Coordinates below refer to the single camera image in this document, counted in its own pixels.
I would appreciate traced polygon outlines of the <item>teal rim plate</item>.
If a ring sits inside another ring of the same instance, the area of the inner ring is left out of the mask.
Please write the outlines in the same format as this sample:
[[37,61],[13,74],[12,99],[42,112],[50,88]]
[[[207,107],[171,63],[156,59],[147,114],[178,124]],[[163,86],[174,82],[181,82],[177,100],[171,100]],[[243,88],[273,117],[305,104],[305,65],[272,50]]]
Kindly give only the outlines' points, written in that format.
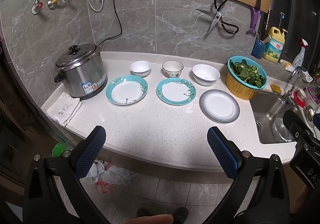
[[167,104],[183,106],[196,97],[196,88],[183,78],[167,78],[159,82],[156,94],[161,101]]
[[107,99],[119,106],[139,102],[148,93],[148,83],[144,78],[135,75],[120,76],[112,80],[106,88]]

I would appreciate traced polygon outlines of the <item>green bin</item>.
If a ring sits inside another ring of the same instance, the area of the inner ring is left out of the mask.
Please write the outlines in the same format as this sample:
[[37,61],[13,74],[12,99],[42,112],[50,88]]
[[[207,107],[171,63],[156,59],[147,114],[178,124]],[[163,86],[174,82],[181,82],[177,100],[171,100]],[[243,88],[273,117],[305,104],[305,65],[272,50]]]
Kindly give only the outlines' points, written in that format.
[[67,150],[72,150],[72,148],[65,142],[59,142],[52,149],[52,157],[59,157]]

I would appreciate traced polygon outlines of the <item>plastic bags on floor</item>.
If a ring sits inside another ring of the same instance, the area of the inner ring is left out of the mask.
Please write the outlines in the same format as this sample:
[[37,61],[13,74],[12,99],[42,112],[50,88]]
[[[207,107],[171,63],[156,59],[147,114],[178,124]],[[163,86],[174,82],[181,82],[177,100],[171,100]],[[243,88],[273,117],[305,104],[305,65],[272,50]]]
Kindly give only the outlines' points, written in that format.
[[95,160],[85,180],[105,195],[112,192],[116,186],[128,186],[131,183],[131,171],[105,161]]

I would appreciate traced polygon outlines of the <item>white folded cloth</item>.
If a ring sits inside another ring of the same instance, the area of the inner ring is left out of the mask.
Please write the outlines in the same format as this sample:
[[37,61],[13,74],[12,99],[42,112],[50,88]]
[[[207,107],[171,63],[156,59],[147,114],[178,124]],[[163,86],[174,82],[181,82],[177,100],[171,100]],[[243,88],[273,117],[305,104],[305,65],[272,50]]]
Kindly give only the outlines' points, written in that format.
[[61,126],[66,126],[82,106],[80,98],[63,92],[47,110],[48,116]]

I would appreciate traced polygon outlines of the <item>grey rim white plate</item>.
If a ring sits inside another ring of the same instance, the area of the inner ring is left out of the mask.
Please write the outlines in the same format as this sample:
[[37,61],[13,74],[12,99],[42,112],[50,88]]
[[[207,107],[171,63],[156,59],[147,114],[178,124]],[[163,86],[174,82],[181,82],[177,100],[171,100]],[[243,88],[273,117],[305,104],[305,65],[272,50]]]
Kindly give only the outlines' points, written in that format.
[[240,107],[234,97],[218,89],[205,91],[199,105],[208,118],[218,123],[232,123],[240,115]]

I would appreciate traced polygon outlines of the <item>yellow sponge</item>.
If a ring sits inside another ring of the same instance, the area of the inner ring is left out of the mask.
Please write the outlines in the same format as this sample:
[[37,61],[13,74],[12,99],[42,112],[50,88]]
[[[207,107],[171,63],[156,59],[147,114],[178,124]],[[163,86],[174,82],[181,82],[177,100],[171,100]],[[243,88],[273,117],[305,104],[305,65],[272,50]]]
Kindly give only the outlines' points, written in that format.
[[274,93],[278,93],[278,94],[281,95],[282,91],[281,91],[281,88],[280,88],[279,86],[276,86],[276,85],[274,85],[274,84],[271,84],[270,87],[271,87],[271,90],[272,90]]

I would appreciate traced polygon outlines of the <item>yellow basket teal colander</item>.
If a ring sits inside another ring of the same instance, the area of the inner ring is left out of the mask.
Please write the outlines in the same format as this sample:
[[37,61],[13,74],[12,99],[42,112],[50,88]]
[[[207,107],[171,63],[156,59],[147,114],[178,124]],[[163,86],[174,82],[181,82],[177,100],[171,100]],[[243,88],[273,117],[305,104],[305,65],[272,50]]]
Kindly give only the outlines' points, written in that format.
[[[266,79],[266,83],[261,88],[250,86],[249,84],[240,80],[233,73],[230,67],[230,62],[240,62],[242,60],[246,60],[248,65],[257,67],[259,70],[259,74],[261,74],[263,78]],[[264,69],[259,64],[257,64],[257,62],[251,60],[250,58],[244,56],[231,57],[227,62],[227,70],[228,72],[226,76],[226,86],[233,95],[242,100],[251,100],[252,98],[256,97],[258,92],[263,90],[263,88],[267,85],[267,74],[265,73]]]

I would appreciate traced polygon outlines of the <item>stainless steel rice cooker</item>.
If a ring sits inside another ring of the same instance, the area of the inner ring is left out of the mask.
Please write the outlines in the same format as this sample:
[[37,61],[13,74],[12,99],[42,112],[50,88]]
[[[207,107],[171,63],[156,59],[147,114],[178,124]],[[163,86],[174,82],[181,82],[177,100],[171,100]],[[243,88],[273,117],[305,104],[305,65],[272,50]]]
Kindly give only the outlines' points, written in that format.
[[55,63],[55,83],[63,82],[67,94],[81,100],[100,93],[107,84],[100,47],[95,44],[72,45]]

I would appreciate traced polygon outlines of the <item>large white bowl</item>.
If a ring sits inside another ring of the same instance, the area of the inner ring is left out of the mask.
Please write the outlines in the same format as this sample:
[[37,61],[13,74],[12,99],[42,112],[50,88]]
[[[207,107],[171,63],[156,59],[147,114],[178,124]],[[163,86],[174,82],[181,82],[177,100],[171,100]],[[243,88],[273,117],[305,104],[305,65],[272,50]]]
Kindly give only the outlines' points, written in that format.
[[194,80],[202,86],[212,86],[220,79],[220,73],[217,69],[206,64],[197,64],[192,68]]

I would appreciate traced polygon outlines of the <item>green leafy vegetables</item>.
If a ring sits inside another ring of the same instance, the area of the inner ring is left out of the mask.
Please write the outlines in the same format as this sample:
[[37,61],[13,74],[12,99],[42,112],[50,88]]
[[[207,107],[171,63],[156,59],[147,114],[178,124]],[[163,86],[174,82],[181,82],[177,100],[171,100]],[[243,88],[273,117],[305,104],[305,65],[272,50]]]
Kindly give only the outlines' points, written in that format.
[[255,66],[248,65],[246,60],[240,62],[230,62],[230,67],[233,73],[243,82],[261,88],[265,83],[266,79],[259,74],[259,70]]

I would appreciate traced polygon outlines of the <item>white spray bottle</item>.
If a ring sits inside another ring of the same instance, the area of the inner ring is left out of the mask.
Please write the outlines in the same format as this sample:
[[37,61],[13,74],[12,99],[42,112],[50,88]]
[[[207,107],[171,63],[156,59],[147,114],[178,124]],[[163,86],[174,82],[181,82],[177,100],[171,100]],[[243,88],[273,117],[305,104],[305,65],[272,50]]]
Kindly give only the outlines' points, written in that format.
[[292,62],[292,65],[294,68],[302,66],[303,60],[304,60],[304,55],[305,55],[305,49],[308,46],[308,42],[305,39],[301,38],[299,45],[300,45],[300,52],[298,53],[298,55],[294,58],[294,60]]

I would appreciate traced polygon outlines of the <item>small white bowl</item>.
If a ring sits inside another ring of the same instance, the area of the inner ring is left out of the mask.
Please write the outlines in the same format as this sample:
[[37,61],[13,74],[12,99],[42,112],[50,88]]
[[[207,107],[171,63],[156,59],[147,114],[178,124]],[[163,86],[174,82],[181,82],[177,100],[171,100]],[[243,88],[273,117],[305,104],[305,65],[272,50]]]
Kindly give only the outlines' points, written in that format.
[[148,61],[136,61],[130,65],[130,70],[136,76],[145,77],[151,71],[151,63]]

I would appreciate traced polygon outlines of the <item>floral patterned bowl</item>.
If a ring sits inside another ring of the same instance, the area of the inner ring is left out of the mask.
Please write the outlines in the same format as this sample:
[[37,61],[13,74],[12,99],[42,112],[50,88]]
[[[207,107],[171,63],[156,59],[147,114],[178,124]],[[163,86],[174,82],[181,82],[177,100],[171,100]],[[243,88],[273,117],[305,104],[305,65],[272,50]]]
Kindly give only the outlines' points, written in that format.
[[168,78],[180,77],[184,66],[178,61],[166,61],[162,64],[163,74]]

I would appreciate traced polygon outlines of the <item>blue cup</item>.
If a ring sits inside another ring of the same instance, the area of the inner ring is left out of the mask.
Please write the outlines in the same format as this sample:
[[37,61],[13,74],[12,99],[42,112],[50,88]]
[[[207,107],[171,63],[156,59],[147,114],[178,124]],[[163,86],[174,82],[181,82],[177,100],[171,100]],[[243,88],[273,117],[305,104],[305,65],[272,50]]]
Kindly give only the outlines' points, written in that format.
[[255,40],[251,55],[257,59],[262,59],[265,51],[265,44],[261,41]]

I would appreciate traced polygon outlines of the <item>yellow detergent bottle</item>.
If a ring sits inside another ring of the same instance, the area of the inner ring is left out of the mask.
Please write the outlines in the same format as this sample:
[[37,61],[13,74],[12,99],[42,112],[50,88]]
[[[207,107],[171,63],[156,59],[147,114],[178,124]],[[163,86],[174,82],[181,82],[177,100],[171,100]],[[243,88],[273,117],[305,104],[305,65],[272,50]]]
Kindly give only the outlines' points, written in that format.
[[272,26],[268,32],[268,36],[262,41],[265,45],[265,50],[263,53],[263,58],[277,63],[279,61],[281,52],[285,44],[285,34],[287,30],[278,29],[275,26]]

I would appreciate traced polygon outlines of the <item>purple hanging tool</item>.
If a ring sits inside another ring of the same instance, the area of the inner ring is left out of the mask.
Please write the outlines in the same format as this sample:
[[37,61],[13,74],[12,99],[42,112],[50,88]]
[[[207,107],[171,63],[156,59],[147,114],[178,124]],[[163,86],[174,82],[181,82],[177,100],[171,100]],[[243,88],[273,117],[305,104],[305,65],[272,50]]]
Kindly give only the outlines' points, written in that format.
[[257,24],[259,22],[261,12],[259,9],[251,7],[251,23],[246,34],[255,36],[257,34]]

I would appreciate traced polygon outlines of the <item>black handled kitchen scissors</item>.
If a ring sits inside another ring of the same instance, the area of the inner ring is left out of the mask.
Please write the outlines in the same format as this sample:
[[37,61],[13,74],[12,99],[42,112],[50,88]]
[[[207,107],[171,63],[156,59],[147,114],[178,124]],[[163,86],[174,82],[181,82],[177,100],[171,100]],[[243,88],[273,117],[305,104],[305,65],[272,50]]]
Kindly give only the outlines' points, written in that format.
[[228,22],[225,22],[223,20],[223,16],[221,15],[221,9],[222,7],[228,2],[228,0],[214,0],[212,6],[210,7],[210,10],[202,10],[202,9],[196,9],[197,11],[204,13],[205,15],[208,15],[211,17],[211,24],[205,34],[205,37],[209,36],[213,28],[220,23],[223,30],[230,35],[235,35],[239,31],[239,27],[234,24],[230,24]]

